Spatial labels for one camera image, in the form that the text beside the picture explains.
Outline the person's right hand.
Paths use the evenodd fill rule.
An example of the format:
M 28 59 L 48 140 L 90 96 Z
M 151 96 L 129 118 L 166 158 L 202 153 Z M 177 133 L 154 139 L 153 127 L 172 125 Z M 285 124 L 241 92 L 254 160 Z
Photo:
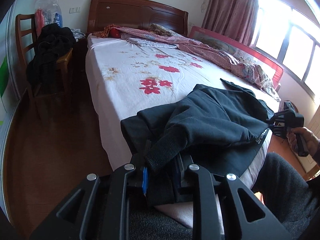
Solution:
M 295 153 L 298 153 L 298 134 L 300 134 L 304 138 L 309 154 L 311 155 L 313 160 L 319 164 L 319 139 L 313 134 L 312 131 L 310 131 L 306 127 L 292 128 L 287 132 L 286 136 L 291 150 Z

